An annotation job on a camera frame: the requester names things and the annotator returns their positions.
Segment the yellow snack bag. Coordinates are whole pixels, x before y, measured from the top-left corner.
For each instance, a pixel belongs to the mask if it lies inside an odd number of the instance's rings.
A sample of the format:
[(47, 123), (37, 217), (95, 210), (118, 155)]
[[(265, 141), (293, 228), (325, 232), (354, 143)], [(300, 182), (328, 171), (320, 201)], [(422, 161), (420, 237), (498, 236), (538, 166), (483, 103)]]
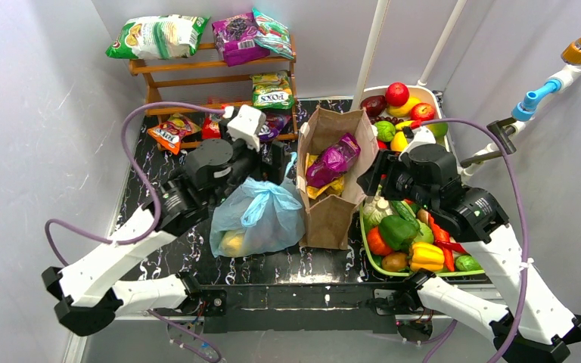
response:
[[(317, 155), (307, 154), (305, 162), (306, 169), (308, 169), (317, 160), (317, 158), (318, 158)], [(306, 193), (309, 199), (316, 200), (323, 194), (340, 196), (344, 188), (345, 188), (344, 177), (340, 176), (339, 178), (336, 178), (335, 180), (321, 188), (306, 186)]]

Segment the brown paper bag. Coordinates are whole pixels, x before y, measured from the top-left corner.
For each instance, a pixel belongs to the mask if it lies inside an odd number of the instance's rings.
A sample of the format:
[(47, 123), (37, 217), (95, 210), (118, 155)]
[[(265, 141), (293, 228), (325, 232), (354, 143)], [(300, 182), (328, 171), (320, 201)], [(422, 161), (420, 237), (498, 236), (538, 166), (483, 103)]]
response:
[[(350, 171), (343, 175), (340, 195), (321, 195), (313, 200), (307, 194), (307, 157), (319, 155), (327, 147), (350, 133), (361, 147), (361, 153)], [(306, 233), (299, 245), (322, 249), (345, 250), (353, 214), (365, 199), (357, 178), (372, 165), (379, 151), (371, 122), (364, 110), (338, 113), (320, 107), (303, 124), (297, 146), (297, 190), (304, 205)]]

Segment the light blue plastic grocery bag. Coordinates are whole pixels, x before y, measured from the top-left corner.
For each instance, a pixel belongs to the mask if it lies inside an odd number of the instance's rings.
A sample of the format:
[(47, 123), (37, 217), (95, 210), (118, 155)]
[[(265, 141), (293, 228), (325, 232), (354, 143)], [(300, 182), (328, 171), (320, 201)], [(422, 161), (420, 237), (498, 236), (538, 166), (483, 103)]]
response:
[(278, 252), (300, 242), (306, 233), (304, 205), (289, 177), (296, 161), (293, 152), (280, 185), (247, 178), (213, 210), (209, 243), (215, 257), (221, 256), (219, 244), (226, 231), (245, 230), (242, 257)]

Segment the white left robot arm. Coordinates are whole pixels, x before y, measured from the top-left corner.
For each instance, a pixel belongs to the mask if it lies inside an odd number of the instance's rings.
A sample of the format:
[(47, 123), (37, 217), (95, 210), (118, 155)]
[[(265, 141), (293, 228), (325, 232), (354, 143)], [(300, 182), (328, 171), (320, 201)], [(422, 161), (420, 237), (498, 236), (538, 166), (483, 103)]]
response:
[(203, 141), (153, 192), (156, 201), (140, 206), (102, 244), (77, 262), (42, 273), (46, 290), (57, 300), (61, 325), (81, 337), (108, 326), (115, 318), (152, 309), (184, 310), (195, 305), (204, 314), (223, 315), (223, 290), (201, 286), (189, 271), (165, 278), (123, 281), (123, 276), (155, 250), (172, 243), (208, 219), (210, 211), (248, 177), (281, 184), (291, 155), (275, 141), (269, 160), (242, 140)]

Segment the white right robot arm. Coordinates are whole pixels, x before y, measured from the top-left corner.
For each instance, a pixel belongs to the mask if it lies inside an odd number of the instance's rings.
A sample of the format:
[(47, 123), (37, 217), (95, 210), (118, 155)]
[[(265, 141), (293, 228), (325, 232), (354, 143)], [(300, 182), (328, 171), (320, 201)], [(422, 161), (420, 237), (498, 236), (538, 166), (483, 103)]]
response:
[(493, 195), (461, 181), (444, 147), (381, 150), (358, 183), (367, 195), (424, 207), (478, 261), (502, 298), (499, 304), (482, 299), (423, 268), (398, 284), (389, 307), (442, 312), (491, 340), (496, 359), (508, 362), (563, 362), (569, 345), (581, 342), (581, 315), (559, 301), (528, 259), (527, 236), (516, 236)]

